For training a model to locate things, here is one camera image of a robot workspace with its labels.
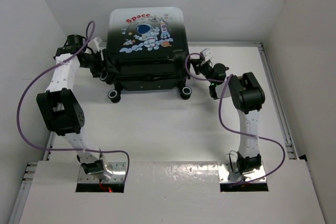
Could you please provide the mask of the grey suitcase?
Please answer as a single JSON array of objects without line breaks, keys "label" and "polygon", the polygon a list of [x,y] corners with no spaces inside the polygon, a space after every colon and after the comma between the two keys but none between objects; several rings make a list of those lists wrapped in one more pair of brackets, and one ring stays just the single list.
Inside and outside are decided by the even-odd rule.
[{"label": "grey suitcase", "polygon": [[100,80],[114,88],[107,94],[113,103],[121,92],[178,88],[187,100],[189,54],[183,12],[177,7],[120,8],[111,12],[104,70]]}]

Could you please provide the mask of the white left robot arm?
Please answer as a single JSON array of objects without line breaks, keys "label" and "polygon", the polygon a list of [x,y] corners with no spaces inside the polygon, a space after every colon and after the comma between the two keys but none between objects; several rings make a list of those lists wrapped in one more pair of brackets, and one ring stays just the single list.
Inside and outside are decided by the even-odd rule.
[{"label": "white left robot arm", "polygon": [[47,129],[66,139],[76,150],[84,172],[106,180],[112,174],[107,171],[101,150],[93,146],[85,135],[85,115],[73,93],[76,73],[80,67],[100,70],[101,42],[101,38],[96,37],[82,52],[78,52],[84,44],[84,38],[69,35],[67,45],[56,51],[57,68],[49,86],[44,93],[37,95],[36,100]]}]

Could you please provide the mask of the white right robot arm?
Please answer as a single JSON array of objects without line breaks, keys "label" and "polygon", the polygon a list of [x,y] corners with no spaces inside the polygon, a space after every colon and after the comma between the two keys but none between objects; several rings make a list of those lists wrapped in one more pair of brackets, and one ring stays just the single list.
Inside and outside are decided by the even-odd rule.
[{"label": "white right robot arm", "polygon": [[232,99],[240,121],[240,144],[237,152],[236,166],[238,173],[243,174],[259,169],[261,154],[258,147],[258,118],[265,102],[265,93],[252,72],[242,76],[233,75],[226,78],[228,68],[222,63],[214,66],[205,57],[188,59],[196,74],[202,74],[210,82],[209,94],[217,100],[222,95],[224,85],[228,84],[228,91],[224,96]]}]

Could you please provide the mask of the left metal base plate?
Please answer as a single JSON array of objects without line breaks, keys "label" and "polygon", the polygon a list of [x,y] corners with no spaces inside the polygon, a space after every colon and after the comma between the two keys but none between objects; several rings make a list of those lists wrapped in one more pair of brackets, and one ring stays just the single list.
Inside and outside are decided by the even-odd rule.
[{"label": "left metal base plate", "polygon": [[[125,182],[126,163],[125,162],[109,162],[107,164],[108,170],[112,171],[113,175],[109,180],[102,180],[105,184],[121,184]],[[79,184],[98,184],[99,178],[86,174],[82,167],[79,169],[78,180]]]}]

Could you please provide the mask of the metal base plate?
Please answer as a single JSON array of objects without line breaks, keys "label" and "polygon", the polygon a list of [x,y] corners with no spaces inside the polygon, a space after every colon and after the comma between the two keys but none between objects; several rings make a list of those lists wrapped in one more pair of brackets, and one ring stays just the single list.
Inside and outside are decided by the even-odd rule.
[{"label": "metal base plate", "polygon": [[[113,175],[109,180],[102,180],[105,184],[121,184],[125,182],[126,163],[125,162],[109,162],[107,164],[108,170],[112,171]],[[99,178],[86,174],[82,167],[79,169],[78,180],[79,184],[98,184]]]},{"label": "metal base plate", "polygon": [[218,163],[218,175],[219,182],[221,184],[232,184],[238,182],[250,182],[253,183],[266,183],[266,172],[263,163],[259,169],[253,169],[252,171],[245,172],[242,175],[239,173],[234,173],[231,169],[229,162]]}]

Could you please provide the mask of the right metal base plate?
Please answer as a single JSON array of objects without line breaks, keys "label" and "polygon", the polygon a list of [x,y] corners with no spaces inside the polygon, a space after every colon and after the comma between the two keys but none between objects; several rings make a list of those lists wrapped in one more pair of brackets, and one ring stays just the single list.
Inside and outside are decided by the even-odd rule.
[{"label": "right metal base plate", "polygon": [[218,175],[219,182],[221,184],[232,184],[238,182],[250,182],[253,183],[266,183],[266,172],[263,163],[259,169],[253,169],[252,171],[245,172],[242,175],[239,173],[234,173],[231,169],[229,162],[218,163]]}]

